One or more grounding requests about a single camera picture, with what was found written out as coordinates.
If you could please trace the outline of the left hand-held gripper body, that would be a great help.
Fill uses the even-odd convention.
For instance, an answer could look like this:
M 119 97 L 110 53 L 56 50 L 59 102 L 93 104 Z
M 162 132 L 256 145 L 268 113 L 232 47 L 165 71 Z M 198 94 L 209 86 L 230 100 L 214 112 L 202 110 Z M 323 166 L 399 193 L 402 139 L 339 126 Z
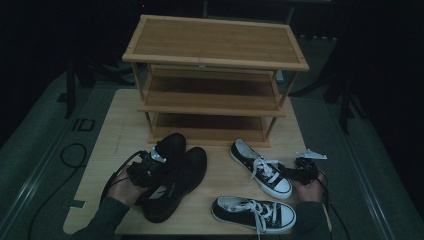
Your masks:
M 150 152 L 140 151 L 140 162 L 133 162 L 128 168 L 128 176 L 134 186 L 151 187 L 156 184 L 164 171 L 166 159 L 155 147 Z

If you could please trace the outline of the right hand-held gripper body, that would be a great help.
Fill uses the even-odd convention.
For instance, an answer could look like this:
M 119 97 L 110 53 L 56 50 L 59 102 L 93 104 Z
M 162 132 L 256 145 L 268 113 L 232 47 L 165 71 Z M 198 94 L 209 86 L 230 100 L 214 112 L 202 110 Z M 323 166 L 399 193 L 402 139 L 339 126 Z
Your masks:
M 320 154 L 307 149 L 304 152 L 297 152 L 295 164 L 298 170 L 298 181 L 301 183 L 310 183 L 318 177 L 318 168 L 315 160 L 326 160 L 325 154 Z

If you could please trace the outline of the black and white sneaker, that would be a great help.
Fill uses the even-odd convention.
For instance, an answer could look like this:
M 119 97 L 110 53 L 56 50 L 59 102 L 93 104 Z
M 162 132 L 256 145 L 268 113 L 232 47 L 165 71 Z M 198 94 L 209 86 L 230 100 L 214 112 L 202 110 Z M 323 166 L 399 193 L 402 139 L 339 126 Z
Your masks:
M 233 142 L 230 156 L 251 173 L 251 178 L 269 196 L 276 199 L 287 199 L 291 196 L 292 185 L 277 168 L 278 160 L 266 159 L 242 139 Z
M 250 228 L 258 236 L 282 233 L 296 223 L 294 209 L 278 201 L 220 196 L 213 202 L 211 213 L 218 221 Z

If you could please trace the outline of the wooden shoe rack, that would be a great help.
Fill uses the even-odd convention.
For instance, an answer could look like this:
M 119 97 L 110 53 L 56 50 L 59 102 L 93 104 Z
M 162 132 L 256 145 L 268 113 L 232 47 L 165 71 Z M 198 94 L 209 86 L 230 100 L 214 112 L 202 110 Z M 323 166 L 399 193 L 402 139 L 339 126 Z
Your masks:
M 156 15 L 141 16 L 122 59 L 146 66 L 135 79 L 150 142 L 179 132 L 194 145 L 269 146 L 288 96 L 278 72 L 309 69 L 287 25 Z

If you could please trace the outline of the person's right hand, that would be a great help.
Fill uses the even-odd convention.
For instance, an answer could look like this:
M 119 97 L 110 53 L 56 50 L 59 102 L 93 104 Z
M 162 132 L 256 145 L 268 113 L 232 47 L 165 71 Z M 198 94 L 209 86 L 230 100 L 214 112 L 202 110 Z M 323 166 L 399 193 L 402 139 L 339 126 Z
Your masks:
M 319 173 L 318 178 L 307 185 L 292 180 L 292 185 L 298 192 L 299 199 L 302 202 L 321 202 L 324 194 L 324 188 L 321 182 L 324 180 L 324 174 Z

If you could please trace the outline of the person's left hand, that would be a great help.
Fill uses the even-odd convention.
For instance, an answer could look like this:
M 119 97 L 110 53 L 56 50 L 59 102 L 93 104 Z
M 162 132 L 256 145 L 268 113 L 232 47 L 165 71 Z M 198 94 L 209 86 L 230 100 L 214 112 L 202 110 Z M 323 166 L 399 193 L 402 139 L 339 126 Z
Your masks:
M 107 197 L 114 198 L 126 206 L 131 207 L 146 191 L 146 188 L 134 186 L 132 184 L 127 173 L 128 168 L 129 166 L 125 166 L 113 180 L 113 184 L 107 192 Z

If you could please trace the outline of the black metal stand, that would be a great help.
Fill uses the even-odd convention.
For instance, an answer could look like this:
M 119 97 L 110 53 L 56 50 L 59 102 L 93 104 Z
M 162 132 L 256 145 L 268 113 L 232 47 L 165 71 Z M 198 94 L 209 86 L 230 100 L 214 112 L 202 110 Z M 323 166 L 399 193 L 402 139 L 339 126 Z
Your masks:
M 96 84 L 96 76 L 101 75 L 106 81 L 133 86 L 133 83 L 121 77 L 121 73 L 127 73 L 127 70 L 113 72 L 88 57 L 70 58 L 66 65 L 66 92 L 62 93 L 59 98 L 67 105 L 65 118 L 68 119 L 76 107 L 76 80 L 79 80 L 83 87 L 92 88 Z
M 351 98 L 354 70 L 357 63 L 354 52 L 353 43 L 349 37 L 339 38 L 318 75 L 318 79 L 309 86 L 290 93 L 290 96 L 299 97 L 327 85 L 328 89 L 324 94 L 325 102 L 335 103 L 341 99 L 339 125 L 345 134 L 349 133 L 348 119 L 353 117 L 350 104 L 353 104 L 359 111 L 361 117 L 365 117 L 365 114 Z

